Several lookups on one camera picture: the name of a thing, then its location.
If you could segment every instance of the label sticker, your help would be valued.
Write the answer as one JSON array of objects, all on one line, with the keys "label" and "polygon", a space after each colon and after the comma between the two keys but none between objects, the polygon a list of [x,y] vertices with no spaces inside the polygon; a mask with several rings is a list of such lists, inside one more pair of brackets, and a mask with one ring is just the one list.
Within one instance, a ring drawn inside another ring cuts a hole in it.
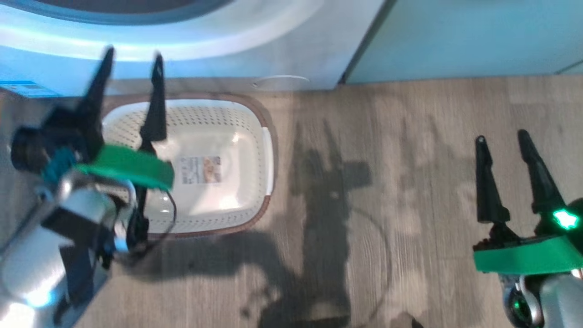
[{"label": "label sticker", "polygon": [[28,98],[48,98],[59,97],[60,95],[52,90],[40,86],[33,81],[0,81],[0,88],[18,93]]},{"label": "label sticker", "polygon": [[220,157],[197,156],[180,158],[182,184],[220,183]]}]

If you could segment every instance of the laundry basket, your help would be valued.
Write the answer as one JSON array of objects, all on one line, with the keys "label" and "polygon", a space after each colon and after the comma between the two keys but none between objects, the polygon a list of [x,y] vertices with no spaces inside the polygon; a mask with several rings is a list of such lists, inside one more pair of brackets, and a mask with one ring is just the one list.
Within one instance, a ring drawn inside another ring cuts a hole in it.
[{"label": "laundry basket", "polygon": [[[249,228],[263,215],[273,189],[273,145],[260,111],[223,99],[166,100],[168,137],[155,142],[175,171],[176,237],[231,233]],[[148,102],[126,104],[103,119],[106,143],[137,149]],[[145,215],[149,232],[160,236],[173,208],[165,193],[149,191]]]}]

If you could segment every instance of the washing machine door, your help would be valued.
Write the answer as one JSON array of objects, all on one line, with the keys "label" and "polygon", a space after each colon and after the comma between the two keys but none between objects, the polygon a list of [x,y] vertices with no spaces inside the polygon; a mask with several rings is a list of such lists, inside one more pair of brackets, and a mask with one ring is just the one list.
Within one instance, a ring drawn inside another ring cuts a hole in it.
[{"label": "washing machine door", "polygon": [[315,0],[0,0],[0,46],[98,60],[197,60],[279,38],[310,18]]}]

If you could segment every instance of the green light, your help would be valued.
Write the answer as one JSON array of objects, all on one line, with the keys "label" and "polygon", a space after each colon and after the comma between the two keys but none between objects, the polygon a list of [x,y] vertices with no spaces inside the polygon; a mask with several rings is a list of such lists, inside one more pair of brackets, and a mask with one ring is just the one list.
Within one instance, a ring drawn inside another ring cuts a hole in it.
[{"label": "green light", "polygon": [[579,225],[579,218],[566,210],[560,210],[553,213],[555,221],[566,230],[576,228]]}]

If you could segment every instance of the washing machine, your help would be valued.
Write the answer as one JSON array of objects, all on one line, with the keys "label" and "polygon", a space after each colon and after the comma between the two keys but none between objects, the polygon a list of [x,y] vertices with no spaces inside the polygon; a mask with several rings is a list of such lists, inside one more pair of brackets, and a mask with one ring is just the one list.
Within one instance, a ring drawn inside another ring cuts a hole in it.
[{"label": "washing machine", "polygon": [[106,94],[332,89],[383,0],[0,0],[0,87],[80,96],[105,47]]}]

